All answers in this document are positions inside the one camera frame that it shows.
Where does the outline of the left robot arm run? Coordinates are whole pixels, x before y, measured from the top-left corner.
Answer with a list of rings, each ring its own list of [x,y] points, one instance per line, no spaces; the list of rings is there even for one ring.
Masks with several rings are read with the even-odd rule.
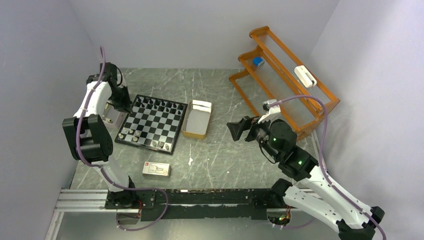
[[[119,68],[106,62],[100,73],[86,80],[86,93],[73,117],[65,118],[62,128],[72,157],[94,168],[106,182],[107,201],[114,207],[132,208],[139,200],[131,178],[112,158],[113,140],[105,125],[104,111],[131,113],[132,101]]]

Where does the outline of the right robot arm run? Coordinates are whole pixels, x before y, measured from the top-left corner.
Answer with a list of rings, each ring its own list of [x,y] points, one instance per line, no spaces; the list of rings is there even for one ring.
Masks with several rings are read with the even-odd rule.
[[[318,160],[297,146],[297,135],[284,120],[259,120],[245,116],[226,126],[234,141],[248,131],[244,140],[256,141],[261,152],[268,153],[288,177],[271,187],[270,202],[275,207],[286,204],[302,210],[332,228],[341,240],[373,239],[385,212],[354,198],[323,172]]]

